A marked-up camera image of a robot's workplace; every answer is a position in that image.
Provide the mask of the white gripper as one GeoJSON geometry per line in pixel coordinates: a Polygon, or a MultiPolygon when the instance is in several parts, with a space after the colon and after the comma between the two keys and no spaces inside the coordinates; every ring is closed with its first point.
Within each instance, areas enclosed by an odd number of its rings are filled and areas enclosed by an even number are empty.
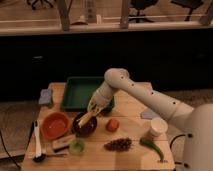
{"type": "Polygon", "coordinates": [[[88,103],[87,111],[94,111],[93,116],[97,116],[102,109],[106,108],[113,99],[114,91],[109,88],[99,87],[88,103]]]}

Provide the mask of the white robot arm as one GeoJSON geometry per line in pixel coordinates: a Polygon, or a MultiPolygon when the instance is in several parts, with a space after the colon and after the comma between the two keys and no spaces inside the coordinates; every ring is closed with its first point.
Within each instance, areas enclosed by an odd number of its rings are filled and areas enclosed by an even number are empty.
{"type": "Polygon", "coordinates": [[[123,68],[110,68],[93,93],[87,110],[98,115],[118,90],[123,90],[186,134],[182,171],[213,171],[213,103],[198,107],[179,101],[130,79],[123,68]]]}

